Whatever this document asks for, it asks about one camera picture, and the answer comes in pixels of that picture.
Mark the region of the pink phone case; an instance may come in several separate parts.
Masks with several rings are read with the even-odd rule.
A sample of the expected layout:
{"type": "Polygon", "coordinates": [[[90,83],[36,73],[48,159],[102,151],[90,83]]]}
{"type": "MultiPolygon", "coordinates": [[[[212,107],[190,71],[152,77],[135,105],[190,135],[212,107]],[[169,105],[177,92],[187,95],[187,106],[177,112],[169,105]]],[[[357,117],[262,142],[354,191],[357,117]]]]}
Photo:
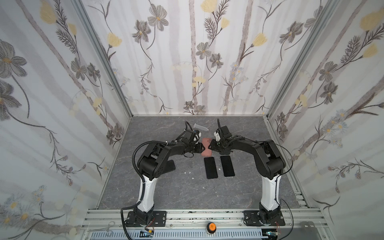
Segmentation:
{"type": "Polygon", "coordinates": [[[212,142],[211,138],[203,138],[202,139],[202,145],[203,145],[204,149],[201,153],[201,156],[208,158],[208,157],[211,157],[213,155],[213,151],[209,148],[211,142],[212,142]]]}

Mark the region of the phone with pink case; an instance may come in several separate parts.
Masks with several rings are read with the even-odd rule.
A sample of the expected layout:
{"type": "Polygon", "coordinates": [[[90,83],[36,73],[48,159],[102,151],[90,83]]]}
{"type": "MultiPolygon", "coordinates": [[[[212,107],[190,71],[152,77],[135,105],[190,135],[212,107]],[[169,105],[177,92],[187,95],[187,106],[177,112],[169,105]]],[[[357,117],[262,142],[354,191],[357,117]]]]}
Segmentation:
{"type": "Polygon", "coordinates": [[[206,168],[207,179],[217,179],[218,172],[215,159],[213,157],[204,158],[204,164],[206,168]]]}

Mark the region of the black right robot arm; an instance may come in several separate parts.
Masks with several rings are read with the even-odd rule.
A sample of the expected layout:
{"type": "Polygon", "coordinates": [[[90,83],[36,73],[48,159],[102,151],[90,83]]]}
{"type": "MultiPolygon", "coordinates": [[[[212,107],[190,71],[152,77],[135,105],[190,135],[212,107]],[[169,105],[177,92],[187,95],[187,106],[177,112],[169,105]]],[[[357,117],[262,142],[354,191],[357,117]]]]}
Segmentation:
{"type": "Polygon", "coordinates": [[[275,142],[233,136],[226,126],[219,127],[214,136],[207,149],[221,155],[229,155],[233,150],[251,154],[257,171],[262,176],[262,198],[259,210],[245,213],[245,224],[247,226],[285,226],[279,201],[279,187],[286,162],[275,142]]]}

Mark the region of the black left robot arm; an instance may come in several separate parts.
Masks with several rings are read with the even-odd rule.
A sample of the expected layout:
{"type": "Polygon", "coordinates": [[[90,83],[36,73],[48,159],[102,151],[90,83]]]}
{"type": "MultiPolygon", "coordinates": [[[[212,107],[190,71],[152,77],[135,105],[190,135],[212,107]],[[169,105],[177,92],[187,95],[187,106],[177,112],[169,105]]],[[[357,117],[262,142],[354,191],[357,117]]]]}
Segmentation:
{"type": "Polygon", "coordinates": [[[183,156],[187,153],[202,153],[204,146],[199,142],[198,130],[186,129],[175,140],[147,141],[140,144],[133,153],[132,163],[141,180],[139,199],[131,207],[136,223],[149,225],[154,218],[154,194],[158,178],[174,170],[171,156],[183,156]]]}

